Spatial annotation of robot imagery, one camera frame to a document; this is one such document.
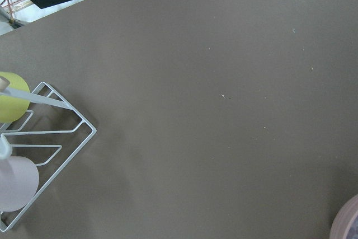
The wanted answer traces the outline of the yellow cup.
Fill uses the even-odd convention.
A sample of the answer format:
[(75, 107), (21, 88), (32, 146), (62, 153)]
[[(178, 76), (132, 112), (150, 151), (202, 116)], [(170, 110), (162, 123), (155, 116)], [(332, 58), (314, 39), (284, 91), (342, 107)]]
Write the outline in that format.
[[(2, 72), (1, 76), (10, 81), (10, 87), (30, 92), (26, 81), (11, 72)], [(11, 123), (21, 118), (29, 107), (30, 102), (24, 99), (1, 95), (1, 123)]]

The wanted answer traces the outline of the pink cup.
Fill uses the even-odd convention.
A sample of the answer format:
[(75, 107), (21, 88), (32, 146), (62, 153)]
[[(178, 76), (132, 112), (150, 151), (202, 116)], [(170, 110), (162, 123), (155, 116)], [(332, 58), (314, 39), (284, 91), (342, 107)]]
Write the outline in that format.
[(14, 212), (29, 203), (39, 185), (36, 165), (26, 157), (1, 161), (1, 211)]

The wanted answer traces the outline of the pink bowl of ice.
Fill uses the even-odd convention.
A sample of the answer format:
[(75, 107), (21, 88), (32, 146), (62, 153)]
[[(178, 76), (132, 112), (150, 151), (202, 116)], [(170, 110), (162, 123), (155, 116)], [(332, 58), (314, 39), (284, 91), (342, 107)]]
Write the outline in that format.
[(346, 238), (357, 238), (357, 195), (339, 210), (329, 233), (329, 239)]

